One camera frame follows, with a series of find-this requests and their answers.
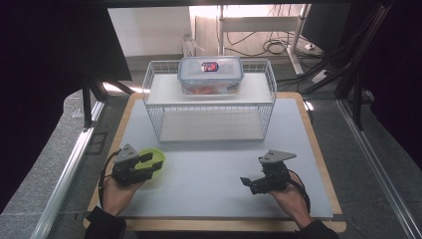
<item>green object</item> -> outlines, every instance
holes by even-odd
[[[150,152],[152,152],[152,154],[153,154],[152,160],[147,161],[147,162],[139,162],[134,166],[134,168],[135,169],[143,169],[143,168],[147,168],[147,167],[152,167],[152,165],[155,164],[156,162],[162,162],[161,168],[153,172],[152,178],[154,178],[154,177],[157,177],[162,171],[162,167],[164,166],[164,161],[165,161],[165,154],[164,154],[163,151],[161,151],[160,149],[155,148],[155,147],[145,148],[142,151],[140,151],[138,154],[140,156],[142,156],[142,155],[150,153]]]

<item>desk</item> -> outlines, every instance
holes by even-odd
[[[308,114],[304,108],[304,104],[302,98],[299,94],[294,93],[278,93],[279,99],[294,99],[296,104],[298,105],[298,109],[301,115],[301,118],[304,122],[304,127],[306,130],[306,134],[311,143],[311,148],[314,153],[316,159],[317,169],[321,175],[321,179],[323,181],[323,186],[325,187],[325,191],[327,193],[329,206],[334,215],[333,219],[325,219],[323,222],[330,228],[332,228],[336,232],[342,232],[345,230],[345,222],[341,220],[335,220],[337,217],[342,216],[341,209],[339,207],[335,192],[333,190],[328,172],[326,170],[322,155],[320,153],[317,139],[315,137],[313,128],[311,126],[310,120],[308,118]],[[122,116],[120,121],[117,133],[115,135],[114,141],[112,143],[110,153],[117,151],[122,143],[124,131],[127,127],[129,122],[131,110],[136,102],[136,100],[141,100],[141,94],[134,94],[130,97],[125,112]],[[98,193],[95,190],[92,201],[88,208],[88,211],[92,211],[94,207],[98,204]],[[214,217],[212,219],[209,218],[199,218],[199,219],[192,219],[188,217],[183,218],[133,218],[128,217],[126,218],[127,221],[127,230],[139,230],[139,231],[160,231],[160,230],[170,230],[170,231],[294,231],[297,230],[297,226],[293,221],[285,219],[263,219],[263,218],[218,218]],[[85,220],[85,226],[88,226],[88,221]]]

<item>white shelf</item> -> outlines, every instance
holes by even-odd
[[[272,104],[266,75],[246,73],[236,95],[191,96],[184,95],[176,74],[156,74],[153,77],[147,105],[227,105]]]
[[[166,112],[161,141],[262,140],[258,111]]]

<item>label on container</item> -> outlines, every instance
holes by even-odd
[[[201,65],[202,72],[217,72],[218,64],[216,62],[204,62]]]

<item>white board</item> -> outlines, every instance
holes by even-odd
[[[142,100],[136,101],[121,146],[158,147],[167,158],[161,175],[147,181],[125,217],[279,218],[287,217],[268,194],[252,195],[240,177],[261,178],[258,161],[269,149],[292,152],[285,161],[304,182],[311,216],[332,218],[313,150],[294,99],[276,100],[264,141],[158,142]]]

